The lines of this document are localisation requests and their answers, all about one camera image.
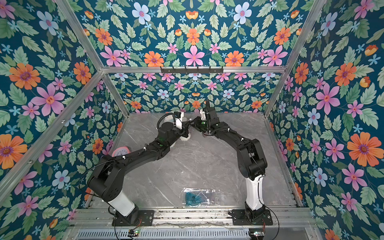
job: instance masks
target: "aluminum frame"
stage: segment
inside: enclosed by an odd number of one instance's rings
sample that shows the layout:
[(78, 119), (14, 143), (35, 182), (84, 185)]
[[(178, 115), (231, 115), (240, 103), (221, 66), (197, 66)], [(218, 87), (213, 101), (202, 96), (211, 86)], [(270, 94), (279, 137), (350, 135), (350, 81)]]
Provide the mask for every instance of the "aluminum frame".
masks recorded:
[(284, 83), (288, 79), (289, 75), (291, 74), (293, 65), (295, 64), (297, 58), (299, 57), (301, 49), (304, 47), (305, 41), (307, 40), (310, 32), (312, 31), (312, 28), (313, 28), (317, 18), (321, 14), (321, 10), (323, 9), (323, 6), (326, 2), (327, 2), (327, 0), (315, 0), (315, 2), (313, 3), (311, 10), (308, 13), (308, 16), (304, 22), (300, 36), (298, 37), (296, 44), (293, 47), (293, 50), (288, 57), (287, 65), (286, 65), (286, 71), (280, 77), (279, 82), (277, 83), (275, 90), (273, 91), (272, 96), (269, 99), (268, 107), (264, 111), (265, 117), (268, 117), (273, 106), (275, 105), (275, 103), (279, 97), (279, 94), (284, 87)]
[(56, 117), (54, 122), (40, 135), (36, 142), (28, 149), (23, 157), (4, 176), (0, 182), (0, 205), (15, 189), (28, 172), (39, 156), (45, 151), (46, 146), (56, 137), (66, 121), (69, 121), (72, 114), (80, 107), (84, 99), (99, 83), (102, 73), (96, 72), (89, 82), (80, 90), (64, 110)]

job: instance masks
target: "aluminum rail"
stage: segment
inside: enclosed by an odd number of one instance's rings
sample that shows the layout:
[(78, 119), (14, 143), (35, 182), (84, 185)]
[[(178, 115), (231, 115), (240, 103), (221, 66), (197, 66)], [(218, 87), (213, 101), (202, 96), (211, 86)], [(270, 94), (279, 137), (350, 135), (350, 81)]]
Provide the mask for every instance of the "aluminum rail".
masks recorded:
[(289, 55), (287, 65), (286, 65), (286, 71), (280, 77), (280, 80), (277, 83), (271, 98), (269, 99), (268, 107), (264, 112), (264, 115), (266, 118), (268, 117), (273, 106), (275, 105), (275, 103), (279, 97), (279, 94), (284, 87), (284, 83), (288, 79), (289, 74), (292, 72), (293, 65), (295, 64), (297, 58), (299, 57), (301, 49), (304, 47), (305, 41), (307, 40), (310, 32), (312, 31), (312, 28), (313, 28), (317, 18), (319, 17), (319, 14), (321, 13), (321, 10), (322, 10), (322, 8), (326, 2), (327, 2), (327, 0), (315, 0), (314, 1), (312, 8), (308, 14), (308, 17), (305, 20), (305, 23), (304, 23), (303, 28), (301, 30), (300, 36), (298, 37), (296, 44), (293, 47), (291, 54)]

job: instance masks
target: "light blue flower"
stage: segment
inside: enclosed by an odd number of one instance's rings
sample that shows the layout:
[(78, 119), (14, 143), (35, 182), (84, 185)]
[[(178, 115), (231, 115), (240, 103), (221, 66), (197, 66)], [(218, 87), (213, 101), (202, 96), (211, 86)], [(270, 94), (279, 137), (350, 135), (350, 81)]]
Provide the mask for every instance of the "light blue flower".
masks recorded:
[(228, 10), (228, 15), (229, 15), (230, 17), (233, 17), (233, 15), (235, 15), (235, 14), (236, 14), (236, 13), (233, 11), (233, 8), (232, 8), (231, 11)]
[(89, 21), (89, 19), (85, 15), (80, 15), (80, 17), (81, 17), (81, 20), (83, 20), (86, 23)]
[(151, 23), (148, 24), (148, 22), (146, 22), (144, 28), (146, 28), (147, 30), (150, 30), (152, 29), (152, 24)]
[(33, 6), (29, 5), (29, 3), (26, 4), (26, 8), (30, 11), (30, 12), (34, 12), (35, 10), (33, 9)]
[(373, 58), (372, 59), (369, 59), (368, 62), (371, 62), (369, 65), (372, 65), (372, 64), (377, 64), (377, 61), (381, 59), (381, 57), (377, 57), (377, 55), (373, 55)]
[(3, 46), (3, 52), (7, 52), (8, 54), (10, 54), (11, 52), (13, 52), (13, 50), (10, 48), (11, 46), (10, 45), (4, 45), (3, 43), (1, 44)]
[(42, 184), (42, 182), (44, 182), (44, 180), (42, 180), (41, 178), (39, 178), (39, 180), (36, 180), (36, 181), (35, 181), (35, 184), (36, 184), (35, 186), (36, 186), (36, 187), (40, 187), (41, 184)]
[(40, 226), (35, 226), (35, 230), (32, 232), (32, 234), (35, 234), (37, 236), (37, 234), (41, 231), (41, 225)]
[(7, 125), (7, 128), (8, 130), (5, 131), (5, 133), (11, 133), (11, 135), (13, 135), (15, 132), (18, 132), (19, 130), (17, 130), (17, 125), (14, 125), (13, 127), (11, 127), (11, 125)]
[(235, 30), (238, 30), (238, 28), (240, 28), (240, 22), (234, 23), (233, 25), (234, 25), (233, 28), (234, 28)]
[(9, 110), (10, 113), (13, 113), (14, 116), (17, 114), (20, 114), (21, 108), (17, 108), (16, 106), (13, 106), (13, 109)]
[(205, 16), (203, 15), (203, 16), (199, 16), (199, 22), (201, 22), (201, 23), (203, 23), (203, 21), (205, 20), (205, 18), (204, 18)]
[(359, 124), (356, 124), (356, 126), (353, 126), (352, 128), (354, 129), (353, 132), (358, 132), (358, 133), (360, 133), (360, 131), (362, 130), (362, 127), (360, 127)]

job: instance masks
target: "floral wallpaper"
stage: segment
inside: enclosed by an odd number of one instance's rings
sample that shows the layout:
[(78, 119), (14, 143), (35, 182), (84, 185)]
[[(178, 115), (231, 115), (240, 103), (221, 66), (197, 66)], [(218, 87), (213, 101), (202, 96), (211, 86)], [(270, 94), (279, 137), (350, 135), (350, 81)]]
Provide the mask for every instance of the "floral wallpaper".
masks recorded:
[(384, 239), (384, 2), (323, 8), (269, 115), (304, 206), (327, 240)]
[[(87, 171), (108, 154), (122, 121), (100, 81), (3, 203), (0, 238), (60, 240), (89, 197)], [(0, 135), (2, 141), (11, 138)]]
[[(75, 9), (81, 7), (73, 2)], [(51, 1), (0, 1), (0, 179), (94, 73)]]

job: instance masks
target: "pink flower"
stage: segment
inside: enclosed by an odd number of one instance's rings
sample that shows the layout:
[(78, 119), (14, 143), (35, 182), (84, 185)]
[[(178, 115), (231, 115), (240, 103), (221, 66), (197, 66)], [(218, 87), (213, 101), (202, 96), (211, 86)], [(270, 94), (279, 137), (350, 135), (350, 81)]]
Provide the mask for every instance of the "pink flower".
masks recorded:
[(298, 108), (298, 107), (294, 107), (293, 109), (292, 109), (292, 116), (294, 116), (295, 118), (297, 118), (297, 116), (299, 115), (299, 110), (300, 110), (300, 108)]
[(251, 88), (252, 85), (253, 85), (253, 83), (251, 83), (251, 80), (249, 80), (248, 82), (244, 82), (245, 89)]
[(337, 98), (333, 98), (338, 92), (339, 92), (339, 86), (333, 87), (331, 91), (329, 91), (329, 84), (326, 83), (324, 84), (324, 93), (316, 93), (316, 98), (321, 100), (319, 103), (316, 105), (316, 109), (322, 109), (324, 107), (324, 112), (326, 115), (328, 115), (331, 111), (331, 106), (339, 106), (340, 101)]
[(209, 0), (211, 3), (215, 2), (216, 5), (220, 4), (220, 0)]
[(214, 53), (218, 53), (219, 49), (220, 47), (217, 45), (217, 43), (215, 43), (215, 45), (211, 44), (211, 48), (209, 50), (212, 51), (212, 54), (214, 54)]
[(148, 79), (150, 82), (152, 82), (153, 79), (156, 79), (154, 73), (143, 73), (144, 79)]
[(93, 92), (90, 92), (89, 94), (88, 94), (88, 96), (85, 98), (85, 102), (87, 103), (88, 101), (91, 101), (91, 102), (93, 102), (93, 96), (94, 96), (95, 94), (93, 93)]
[(319, 150), (321, 150), (321, 147), (319, 147), (320, 142), (315, 141), (312, 139), (312, 143), (310, 143), (310, 146), (312, 147), (311, 152), (315, 152), (316, 154), (319, 153)]
[(336, 139), (332, 139), (331, 141), (332, 145), (329, 143), (329, 142), (326, 142), (325, 143), (325, 146), (330, 149), (330, 150), (327, 150), (327, 152), (325, 153), (327, 156), (331, 156), (332, 155), (332, 160), (333, 162), (337, 162), (337, 157), (339, 157), (340, 159), (344, 159), (344, 154), (342, 154), (340, 151), (344, 149), (344, 145), (343, 144), (338, 144), (336, 145)]
[(56, 90), (59, 90), (59, 89), (60, 89), (60, 91), (63, 91), (64, 88), (67, 86), (67, 85), (65, 85), (65, 84), (63, 83), (63, 79), (60, 79), (60, 80), (59, 80), (58, 78), (55, 78), (55, 81), (52, 82), (52, 84), (56, 86), (56, 87), (55, 87)]
[(247, 73), (235, 73), (236, 76), (235, 78), (238, 79), (239, 81), (241, 81), (243, 78), (247, 78)]
[(360, 16), (361, 18), (365, 18), (365, 16), (367, 15), (367, 11), (371, 10), (374, 6), (375, 4), (372, 3), (372, 0), (361, 0), (361, 6), (356, 7), (354, 10), (354, 12), (357, 13), (355, 16), (355, 20), (358, 19)]
[(39, 197), (34, 197), (32, 199), (31, 195), (28, 195), (25, 199), (25, 202), (21, 202), (18, 204), (18, 207), (21, 209), (19, 212), (19, 217), (25, 213), (26, 216), (31, 215), (32, 209), (35, 209), (39, 206), (39, 204), (35, 203)]
[(164, 6), (166, 6), (168, 4), (168, 2), (173, 3), (173, 0), (163, 0)]
[(160, 73), (160, 76), (163, 76), (161, 80), (167, 80), (167, 82), (170, 82), (171, 79), (175, 79), (175, 76), (172, 76), (172, 73)]
[(131, 53), (130, 52), (127, 52), (127, 50), (120, 50), (120, 57), (124, 57), (125, 60), (127, 59), (131, 59)]
[(323, 89), (323, 85), (325, 84), (324, 78), (317, 79), (317, 83), (314, 85), (316, 90)]
[(294, 163), (291, 163), (290, 169), (292, 170), (292, 172), (296, 172), (296, 166)]
[(224, 80), (228, 80), (230, 73), (222, 73), (220, 75), (216, 76), (216, 79), (220, 79), (220, 82), (222, 83)]
[(86, 109), (86, 115), (89, 117), (89, 118), (91, 118), (91, 117), (93, 117), (95, 114), (94, 114), (94, 112), (95, 112), (95, 110), (94, 109), (92, 109), (92, 107), (88, 107), (88, 108), (85, 108)]
[(178, 81), (177, 83), (175, 83), (175, 89), (179, 90), (180, 89), (184, 89), (184, 84), (182, 84), (180, 81)]
[(24, 186), (25, 187), (33, 187), (33, 181), (30, 179), (36, 177), (36, 175), (37, 175), (36, 171), (30, 172), (27, 175), (25, 175), (25, 177), (23, 177), (20, 180), (19, 184), (16, 186), (15, 194), (19, 195), (22, 192)]
[(28, 106), (24, 105), (22, 106), (22, 108), (25, 110), (25, 112), (23, 112), (23, 115), (29, 115), (31, 119), (34, 119), (35, 115), (40, 115), (40, 113), (37, 111), (39, 109), (39, 106), (34, 106), (31, 102), (28, 103)]
[(293, 101), (300, 101), (300, 97), (303, 96), (303, 93), (301, 93), (301, 87), (297, 88), (295, 87), (295, 91), (292, 93)]
[(108, 66), (112, 66), (113, 64), (115, 64), (116, 67), (120, 67), (120, 63), (126, 63), (126, 61), (122, 58), (119, 58), (120, 57), (120, 51), (119, 50), (114, 50), (113, 53), (112, 53), (112, 50), (108, 47), (108, 46), (105, 46), (104, 47), (104, 50), (107, 52), (101, 52), (100, 55), (104, 58), (107, 58), (107, 65)]
[(51, 150), (53, 148), (53, 144), (48, 144), (48, 146), (45, 148), (45, 151), (43, 152), (43, 154), (41, 154), (39, 156), (39, 162), (44, 162), (44, 159), (45, 157), (52, 157), (52, 152), (51, 151), (48, 151), (48, 150)]
[(279, 147), (280, 147), (280, 151), (283, 155), (283, 159), (284, 161), (288, 162), (288, 158), (287, 158), (287, 153), (288, 153), (288, 150), (287, 149), (284, 149), (284, 146), (282, 144), (279, 144)]
[(72, 146), (72, 144), (69, 144), (68, 141), (65, 141), (65, 142), (61, 142), (60, 143), (60, 146), (59, 147), (59, 151), (61, 151), (61, 154), (64, 155), (65, 152), (70, 152), (70, 147)]
[(368, 186), (367, 183), (360, 178), (364, 175), (364, 170), (358, 169), (355, 172), (355, 167), (352, 164), (348, 165), (348, 169), (349, 171), (345, 168), (342, 170), (344, 175), (347, 176), (346, 178), (344, 178), (344, 183), (350, 184), (352, 182), (352, 187), (355, 191), (359, 190), (359, 184), (362, 187)]
[(203, 61), (200, 58), (204, 57), (205, 53), (203, 52), (198, 53), (197, 47), (195, 45), (192, 45), (190, 50), (191, 50), (191, 53), (188, 53), (188, 52), (183, 53), (184, 57), (189, 58), (185, 64), (189, 66), (189, 65), (192, 65), (193, 63), (194, 67), (196, 66), (196, 64), (200, 66), (203, 65)]
[(264, 59), (264, 57), (268, 56), (268, 51), (262, 49), (262, 50), (261, 50), (260, 52), (258, 52), (257, 54), (258, 54), (257, 58)]
[(347, 111), (348, 114), (352, 114), (352, 117), (355, 118), (356, 117), (356, 113), (361, 115), (362, 114), (362, 111), (360, 110), (364, 104), (360, 103), (358, 104), (358, 101), (355, 100), (353, 101), (353, 105), (352, 104), (348, 104), (347, 105), (349, 110)]
[(213, 90), (217, 88), (216, 83), (213, 83), (212, 81), (207, 84), (209, 90)]
[(147, 89), (147, 87), (148, 87), (147, 83), (146, 82), (142, 82), (142, 81), (140, 81), (139, 86), (140, 86), (140, 88), (142, 88), (144, 90)]
[(274, 66), (275, 63), (276, 65), (283, 64), (283, 61), (280, 58), (285, 57), (288, 54), (288, 52), (281, 52), (282, 50), (283, 50), (283, 45), (280, 45), (279, 47), (277, 47), (276, 52), (269, 49), (268, 50), (269, 58), (265, 58), (263, 60), (263, 63), (269, 63), (268, 66)]
[(61, 111), (64, 109), (64, 105), (59, 101), (64, 99), (64, 93), (55, 94), (55, 86), (53, 84), (48, 85), (48, 92), (46, 92), (41, 87), (37, 87), (36, 89), (37, 92), (42, 96), (42, 98), (34, 97), (32, 98), (31, 103), (38, 106), (44, 105), (41, 109), (41, 113), (43, 114), (43, 116), (49, 115), (51, 113), (51, 109), (54, 113), (60, 114)]
[(169, 50), (169, 53), (174, 53), (176, 54), (176, 51), (178, 51), (179, 49), (176, 47), (176, 44), (172, 45), (171, 43), (169, 44), (169, 47), (168, 47), (168, 50)]
[(293, 77), (288, 77), (287, 80), (285, 80), (285, 90), (288, 90), (288, 92), (291, 90), (291, 88), (293, 87)]
[(73, 219), (74, 216), (75, 216), (75, 213), (76, 213), (76, 209), (73, 209), (72, 211), (70, 211), (70, 212), (68, 213), (67, 220), (69, 221), (69, 220)]
[(356, 199), (352, 198), (351, 199), (351, 194), (347, 192), (347, 195), (344, 193), (341, 194), (343, 200), (341, 200), (341, 203), (347, 206), (347, 210), (351, 211), (353, 209), (354, 211), (357, 211), (358, 208), (355, 206), (355, 204), (358, 202)]
[(104, 84), (103, 81), (100, 81), (100, 82), (97, 83), (97, 86), (96, 86), (97, 92), (100, 92), (100, 90), (104, 89), (103, 84)]
[(12, 7), (11, 5), (7, 5), (6, 0), (0, 0), (0, 17), (6, 18), (6, 16), (8, 15), (8, 17), (15, 19), (15, 16), (11, 13), (14, 11), (14, 7)]

